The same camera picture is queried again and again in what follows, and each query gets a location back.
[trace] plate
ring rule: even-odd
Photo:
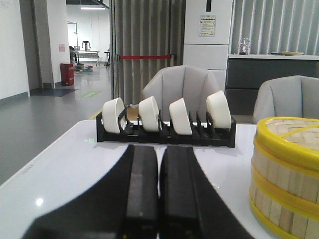
[[[295,51],[281,51],[279,52],[280,55],[283,56],[299,56],[299,55],[303,55],[303,52],[295,52]]]

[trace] refrigerator door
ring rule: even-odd
[[[232,6],[233,0],[186,0],[184,44],[229,44]]]
[[[226,70],[211,70],[212,73],[214,73],[218,87],[221,91],[225,91],[226,86]]]
[[[184,65],[226,70],[228,45],[184,45]]]

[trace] red trash bin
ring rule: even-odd
[[[74,84],[73,63],[61,63],[61,80],[63,86],[71,86]]]

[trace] green floor sticker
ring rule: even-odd
[[[82,97],[93,97],[95,95],[97,95],[99,93],[99,91],[90,91],[88,93],[86,93],[85,95],[82,95]]]

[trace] gray upholstered chair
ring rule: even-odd
[[[155,97],[164,121],[169,120],[169,105],[184,98],[193,121],[198,112],[202,122],[206,122],[206,98],[217,91],[219,88],[212,72],[192,66],[173,66],[159,70],[144,87],[142,97]]]
[[[319,119],[319,79],[288,76],[265,81],[258,92],[254,123],[272,116]]]

